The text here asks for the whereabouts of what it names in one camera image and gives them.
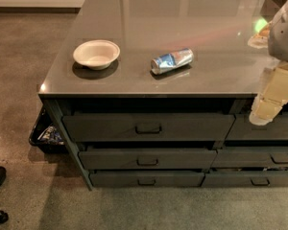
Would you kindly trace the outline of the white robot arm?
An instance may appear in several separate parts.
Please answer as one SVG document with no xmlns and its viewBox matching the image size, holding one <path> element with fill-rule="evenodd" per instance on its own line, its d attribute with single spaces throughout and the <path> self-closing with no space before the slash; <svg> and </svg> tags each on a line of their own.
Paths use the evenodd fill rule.
<svg viewBox="0 0 288 230">
<path fill-rule="evenodd" d="M 288 103 L 288 0 L 274 18 L 249 39 L 248 45 L 267 48 L 271 57 L 279 59 L 274 69 L 264 69 L 249 116 L 253 125 L 265 126 Z"/>
</svg>

